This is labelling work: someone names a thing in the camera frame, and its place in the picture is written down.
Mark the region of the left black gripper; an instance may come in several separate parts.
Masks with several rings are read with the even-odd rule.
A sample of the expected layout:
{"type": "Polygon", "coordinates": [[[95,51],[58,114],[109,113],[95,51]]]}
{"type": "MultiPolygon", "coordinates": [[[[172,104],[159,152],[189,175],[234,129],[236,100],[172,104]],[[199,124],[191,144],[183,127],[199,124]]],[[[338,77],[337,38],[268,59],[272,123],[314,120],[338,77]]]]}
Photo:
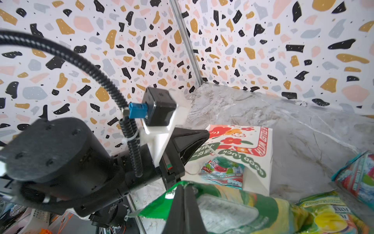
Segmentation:
{"type": "Polygon", "coordinates": [[[116,184],[117,189],[115,189],[112,202],[120,200],[127,194],[159,179],[162,180],[165,189],[171,188],[181,181],[181,178],[185,175],[185,165],[208,139],[208,130],[175,128],[171,135],[171,142],[167,145],[159,166],[154,165],[148,146],[141,146],[142,177],[135,176],[129,152],[112,156],[111,159],[114,164],[124,170],[124,176],[116,184]]]}

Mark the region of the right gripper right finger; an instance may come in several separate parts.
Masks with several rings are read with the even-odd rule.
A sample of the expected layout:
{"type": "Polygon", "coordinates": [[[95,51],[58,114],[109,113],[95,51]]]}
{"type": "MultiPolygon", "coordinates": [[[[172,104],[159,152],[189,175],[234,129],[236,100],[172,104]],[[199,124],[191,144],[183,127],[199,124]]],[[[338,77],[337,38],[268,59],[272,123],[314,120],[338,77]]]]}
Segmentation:
{"type": "Polygon", "coordinates": [[[185,234],[207,234],[192,186],[184,190],[185,234]]]}

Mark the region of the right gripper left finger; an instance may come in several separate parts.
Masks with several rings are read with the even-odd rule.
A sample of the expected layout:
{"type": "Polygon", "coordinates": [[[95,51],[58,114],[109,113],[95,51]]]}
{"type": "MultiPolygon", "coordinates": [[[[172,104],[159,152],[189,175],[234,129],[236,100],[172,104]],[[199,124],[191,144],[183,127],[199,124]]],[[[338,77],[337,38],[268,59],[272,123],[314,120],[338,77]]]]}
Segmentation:
{"type": "Polygon", "coordinates": [[[179,185],[176,188],[172,206],[162,234],[185,233],[185,190],[179,185]]]}

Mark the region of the green spring tea packet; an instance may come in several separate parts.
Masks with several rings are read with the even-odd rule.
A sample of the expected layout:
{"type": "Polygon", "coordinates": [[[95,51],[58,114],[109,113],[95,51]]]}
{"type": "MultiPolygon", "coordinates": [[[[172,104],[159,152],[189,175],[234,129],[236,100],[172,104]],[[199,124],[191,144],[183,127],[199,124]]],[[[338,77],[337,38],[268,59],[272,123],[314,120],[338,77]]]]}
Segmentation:
{"type": "Polygon", "coordinates": [[[138,212],[139,217],[168,220],[177,189],[191,188],[204,227],[211,234],[295,234],[309,212],[286,200],[214,184],[181,181],[138,212]]]}
{"type": "Polygon", "coordinates": [[[297,206],[309,212],[299,234],[372,234],[374,228],[357,217],[335,191],[301,199],[297,206]]]}

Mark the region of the white paper gift bag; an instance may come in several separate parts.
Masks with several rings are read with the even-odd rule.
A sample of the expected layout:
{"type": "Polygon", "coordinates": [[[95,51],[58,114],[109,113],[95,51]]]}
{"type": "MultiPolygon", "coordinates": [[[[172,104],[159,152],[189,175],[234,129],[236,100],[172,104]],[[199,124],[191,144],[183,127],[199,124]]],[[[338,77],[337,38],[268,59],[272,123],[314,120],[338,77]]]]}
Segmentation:
{"type": "Polygon", "coordinates": [[[210,183],[198,173],[203,165],[224,157],[244,165],[243,191],[268,196],[273,159],[273,130],[260,126],[209,125],[209,139],[197,149],[185,165],[182,180],[210,183]]]}

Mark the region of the teal Fox's candy packet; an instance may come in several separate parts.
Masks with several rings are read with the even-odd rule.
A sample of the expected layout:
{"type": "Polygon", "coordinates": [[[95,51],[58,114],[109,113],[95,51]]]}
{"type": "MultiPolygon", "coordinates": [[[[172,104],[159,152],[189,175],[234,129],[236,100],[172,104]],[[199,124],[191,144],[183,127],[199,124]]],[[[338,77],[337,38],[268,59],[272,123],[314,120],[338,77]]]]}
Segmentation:
{"type": "Polygon", "coordinates": [[[374,208],[374,153],[365,151],[358,154],[331,180],[370,209],[374,208]]]}

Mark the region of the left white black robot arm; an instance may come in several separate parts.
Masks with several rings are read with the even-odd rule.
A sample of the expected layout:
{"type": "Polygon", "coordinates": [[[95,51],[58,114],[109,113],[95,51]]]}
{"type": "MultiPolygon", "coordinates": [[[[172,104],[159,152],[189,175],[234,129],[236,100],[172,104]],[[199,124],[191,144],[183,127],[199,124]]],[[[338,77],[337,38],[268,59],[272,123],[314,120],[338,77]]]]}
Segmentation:
{"type": "Polygon", "coordinates": [[[142,145],[142,166],[134,168],[129,152],[111,157],[82,120],[39,119],[1,150],[1,196],[59,215],[73,209],[85,217],[156,180],[172,187],[208,137],[207,130],[176,128],[159,163],[142,145]]]}

